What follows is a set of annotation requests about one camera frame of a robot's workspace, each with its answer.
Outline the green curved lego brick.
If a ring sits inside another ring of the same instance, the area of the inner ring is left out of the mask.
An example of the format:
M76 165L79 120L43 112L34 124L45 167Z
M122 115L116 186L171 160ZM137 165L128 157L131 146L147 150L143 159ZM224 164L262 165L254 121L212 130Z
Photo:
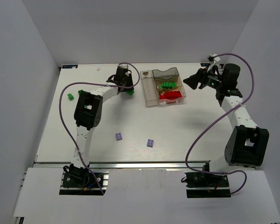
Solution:
M134 94L134 91L127 91L126 94L132 96Z

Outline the green lego plate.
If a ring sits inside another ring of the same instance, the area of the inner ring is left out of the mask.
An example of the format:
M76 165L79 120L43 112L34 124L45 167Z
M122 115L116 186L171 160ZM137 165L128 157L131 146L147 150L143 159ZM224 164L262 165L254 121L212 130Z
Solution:
M173 89L177 88L178 85L175 82L162 82L161 87L164 89Z

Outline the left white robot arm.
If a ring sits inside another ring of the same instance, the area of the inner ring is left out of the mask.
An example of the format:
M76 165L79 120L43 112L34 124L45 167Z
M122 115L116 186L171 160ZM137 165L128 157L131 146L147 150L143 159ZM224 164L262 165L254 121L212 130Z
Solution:
M73 160L74 166L78 168L90 163L91 139L95 128L101 121L103 103L121 92L133 90L133 79L128 65L119 65L115 75L108 78L107 83L115 86L106 85L90 92L83 91L79 95L74 112L78 147L75 148Z

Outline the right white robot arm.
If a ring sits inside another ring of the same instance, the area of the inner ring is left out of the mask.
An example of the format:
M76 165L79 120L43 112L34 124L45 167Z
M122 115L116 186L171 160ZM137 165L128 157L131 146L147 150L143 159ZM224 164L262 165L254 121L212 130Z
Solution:
M224 110L232 127L231 136L224 154L211 160L205 173L231 174L240 167L254 168L263 163L269 139L269 131L260 128L245 108L246 100L237 88L240 67L233 63L224 66L221 74L215 74L211 67L199 69L183 82L191 89L210 87L216 90L216 100Z

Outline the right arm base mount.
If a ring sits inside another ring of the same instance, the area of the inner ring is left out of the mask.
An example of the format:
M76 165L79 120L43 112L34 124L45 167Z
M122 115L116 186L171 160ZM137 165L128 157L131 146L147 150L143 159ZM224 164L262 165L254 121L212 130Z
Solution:
M210 172L209 164L201 168L187 168L189 172L181 179L186 186L187 198L229 198L231 191L226 173Z

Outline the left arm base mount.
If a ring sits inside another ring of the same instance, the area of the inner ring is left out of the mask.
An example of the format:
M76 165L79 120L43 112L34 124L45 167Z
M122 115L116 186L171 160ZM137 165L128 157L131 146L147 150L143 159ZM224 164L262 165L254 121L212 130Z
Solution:
M64 166L59 195L102 196L107 187L106 174L94 174L87 168L77 168L73 164Z

